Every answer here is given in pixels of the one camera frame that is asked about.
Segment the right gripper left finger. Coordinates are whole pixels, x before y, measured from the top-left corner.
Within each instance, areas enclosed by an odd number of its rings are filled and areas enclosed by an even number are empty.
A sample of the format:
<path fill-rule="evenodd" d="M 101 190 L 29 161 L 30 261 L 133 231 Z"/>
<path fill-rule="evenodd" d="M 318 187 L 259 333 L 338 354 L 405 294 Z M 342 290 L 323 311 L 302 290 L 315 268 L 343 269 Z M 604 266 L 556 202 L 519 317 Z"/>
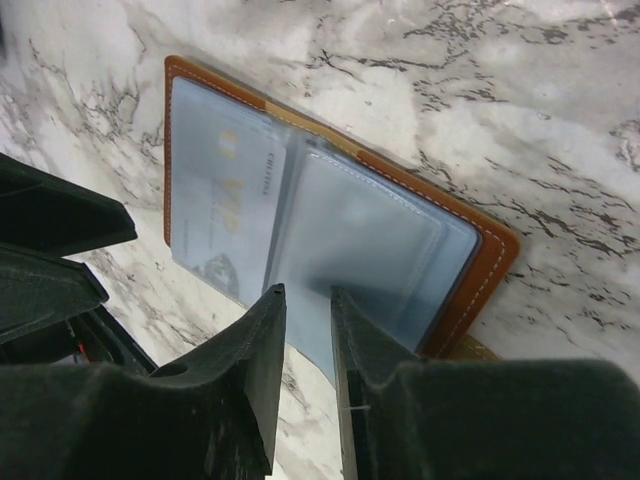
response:
<path fill-rule="evenodd" d="M 286 296 L 143 376 L 113 363 L 1 370 L 5 479 L 262 479 L 273 471 Z"/>

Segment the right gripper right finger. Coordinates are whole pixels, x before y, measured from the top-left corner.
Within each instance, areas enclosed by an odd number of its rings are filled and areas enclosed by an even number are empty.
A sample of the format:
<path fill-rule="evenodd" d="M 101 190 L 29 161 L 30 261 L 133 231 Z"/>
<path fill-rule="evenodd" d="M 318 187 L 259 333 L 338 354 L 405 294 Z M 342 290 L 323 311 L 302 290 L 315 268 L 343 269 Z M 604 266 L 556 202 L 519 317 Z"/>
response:
<path fill-rule="evenodd" d="M 348 479 L 635 479 L 639 389 L 601 360 L 436 361 L 331 294 Z"/>

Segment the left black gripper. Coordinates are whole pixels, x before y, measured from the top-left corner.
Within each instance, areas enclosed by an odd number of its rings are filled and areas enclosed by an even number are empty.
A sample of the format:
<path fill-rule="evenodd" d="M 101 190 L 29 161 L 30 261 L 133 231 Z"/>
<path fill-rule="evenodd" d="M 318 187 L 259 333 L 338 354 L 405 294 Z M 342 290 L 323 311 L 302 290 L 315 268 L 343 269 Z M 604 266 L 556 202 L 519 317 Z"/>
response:
<path fill-rule="evenodd" d="M 100 306 L 108 293 L 88 266 L 59 258 L 136 238 L 119 201 L 3 154 L 1 363 L 107 362 L 154 372 L 157 364 Z"/>

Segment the brown leather card holder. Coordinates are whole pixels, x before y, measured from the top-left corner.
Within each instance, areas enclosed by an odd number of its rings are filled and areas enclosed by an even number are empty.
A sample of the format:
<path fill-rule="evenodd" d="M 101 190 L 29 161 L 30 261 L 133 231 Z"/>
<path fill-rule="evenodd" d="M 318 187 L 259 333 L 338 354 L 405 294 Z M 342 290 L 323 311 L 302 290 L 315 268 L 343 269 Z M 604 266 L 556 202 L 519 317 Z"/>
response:
<path fill-rule="evenodd" d="M 457 346 L 519 255 L 512 229 L 221 71 L 178 55 L 164 71 L 164 239 L 176 263 L 242 306 L 283 284 L 287 341 L 325 374 L 335 286 L 412 352 L 443 358 Z M 286 149 L 262 289 L 246 301 L 172 253 L 174 144 L 223 126 L 267 129 Z"/>

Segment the white VIP credit card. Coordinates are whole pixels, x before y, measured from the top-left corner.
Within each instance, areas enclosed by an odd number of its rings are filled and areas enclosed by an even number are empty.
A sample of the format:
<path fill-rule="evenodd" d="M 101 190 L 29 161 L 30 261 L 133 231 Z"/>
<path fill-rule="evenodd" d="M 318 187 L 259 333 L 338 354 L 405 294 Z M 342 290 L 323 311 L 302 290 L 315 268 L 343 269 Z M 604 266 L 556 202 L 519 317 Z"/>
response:
<path fill-rule="evenodd" d="M 174 144 L 173 256 L 242 301 L 262 289 L 285 154 L 267 129 L 210 127 Z"/>

